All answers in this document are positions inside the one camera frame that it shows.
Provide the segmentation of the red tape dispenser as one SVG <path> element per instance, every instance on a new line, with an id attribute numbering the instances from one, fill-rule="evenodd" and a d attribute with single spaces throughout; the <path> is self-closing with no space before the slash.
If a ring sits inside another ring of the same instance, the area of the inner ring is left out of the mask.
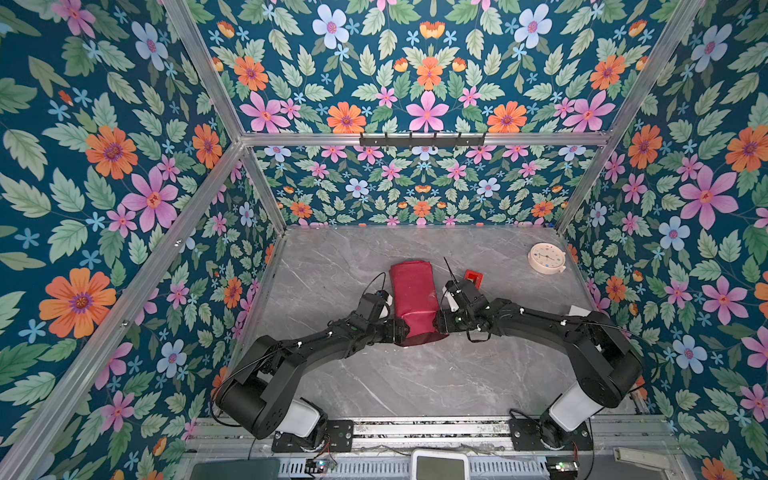
<path id="1" fill-rule="evenodd" d="M 476 288 L 480 288 L 483 282 L 484 275 L 482 273 L 466 270 L 464 273 L 464 279 L 474 284 Z"/>

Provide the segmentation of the maroon wrapping paper sheet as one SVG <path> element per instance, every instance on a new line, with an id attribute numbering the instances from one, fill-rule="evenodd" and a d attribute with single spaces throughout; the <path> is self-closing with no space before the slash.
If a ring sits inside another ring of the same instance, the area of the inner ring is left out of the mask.
<path id="1" fill-rule="evenodd" d="M 390 268 L 394 293 L 395 344 L 410 347 L 447 337 L 436 326 L 439 312 L 432 265 L 414 260 Z"/>

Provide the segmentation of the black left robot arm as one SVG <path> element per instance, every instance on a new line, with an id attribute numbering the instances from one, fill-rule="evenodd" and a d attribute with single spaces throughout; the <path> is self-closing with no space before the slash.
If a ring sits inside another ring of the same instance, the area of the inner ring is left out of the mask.
<path id="1" fill-rule="evenodd" d="M 391 309 L 392 297 L 379 290 L 363 294 L 355 310 L 314 334 L 289 340 L 259 337 L 222 382 L 214 404 L 259 440 L 279 433 L 317 447 L 327 430 L 327 414 L 295 398 L 303 376 L 367 346 L 404 341 L 410 328 Z"/>

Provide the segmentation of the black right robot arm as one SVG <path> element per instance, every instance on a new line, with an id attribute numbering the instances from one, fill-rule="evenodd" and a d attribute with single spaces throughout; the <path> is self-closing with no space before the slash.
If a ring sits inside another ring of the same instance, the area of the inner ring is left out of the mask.
<path id="1" fill-rule="evenodd" d="M 487 299 L 469 280 L 451 280 L 443 294 L 435 326 L 442 334 L 481 332 L 485 339 L 520 337 L 563 352 L 575 383 L 564 390 L 535 421 L 539 442 L 560 450 L 572 442 L 592 416 L 618 407 L 644 370 L 641 354 L 604 313 L 556 315 L 511 300 Z"/>

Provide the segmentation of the white screen device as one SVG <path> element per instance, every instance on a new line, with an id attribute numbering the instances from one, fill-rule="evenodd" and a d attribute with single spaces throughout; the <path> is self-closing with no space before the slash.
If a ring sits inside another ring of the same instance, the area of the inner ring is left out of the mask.
<path id="1" fill-rule="evenodd" d="M 412 480 L 469 480 L 469 459 L 465 454 L 416 449 L 411 455 Z"/>

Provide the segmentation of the dark green pad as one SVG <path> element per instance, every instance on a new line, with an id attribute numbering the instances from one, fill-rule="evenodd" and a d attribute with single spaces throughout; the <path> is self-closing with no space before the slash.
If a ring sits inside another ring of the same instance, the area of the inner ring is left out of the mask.
<path id="1" fill-rule="evenodd" d="M 190 480 L 276 480 L 281 462 L 276 458 L 200 463 Z"/>

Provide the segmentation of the white power strip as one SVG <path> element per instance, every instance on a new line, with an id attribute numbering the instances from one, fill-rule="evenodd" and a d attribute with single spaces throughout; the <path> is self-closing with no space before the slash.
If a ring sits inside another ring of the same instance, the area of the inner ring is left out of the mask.
<path id="1" fill-rule="evenodd" d="M 650 451 L 617 447 L 613 449 L 613 456 L 617 462 L 635 465 L 639 468 L 655 471 L 672 471 L 672 461 L 668 456 Z"/>

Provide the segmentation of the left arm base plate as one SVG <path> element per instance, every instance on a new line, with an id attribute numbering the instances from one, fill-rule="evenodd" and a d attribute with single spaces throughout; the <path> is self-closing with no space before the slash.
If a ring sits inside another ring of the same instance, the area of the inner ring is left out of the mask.
<path id="1" fill-rule="evenodd" d="M 308 437 L 276 432 L 273 453 L 349 453 L 352 451 L 355 423 L 352 420 L 324 420 Z"/>

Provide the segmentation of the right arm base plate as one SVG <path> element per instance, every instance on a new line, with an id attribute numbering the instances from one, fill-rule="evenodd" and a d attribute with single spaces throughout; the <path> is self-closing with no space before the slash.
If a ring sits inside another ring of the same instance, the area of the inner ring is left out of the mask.
<path id="1" fill-rule="evenodd" d="M 517 451 L 591 451 L 594 447 L 588 422 L 582 422 L 573 431 L 566 431 L 549 419 L 511 418 L 508 426 Z"/>

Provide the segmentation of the black hook rail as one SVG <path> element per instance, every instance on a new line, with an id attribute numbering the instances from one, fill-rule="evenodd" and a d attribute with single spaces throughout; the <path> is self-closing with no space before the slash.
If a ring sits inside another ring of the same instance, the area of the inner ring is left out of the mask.
<path id="1" fill-rule="evenodd" d="M 456 147 L 475 147 L 483 146 L 486 141 L 485 134 L 464 134 L 464 133 L 377 133 L 361 134 L 359 136 L 360 146 L 371 147 L 437 147 L 437 148 L 456 148 Z"/>

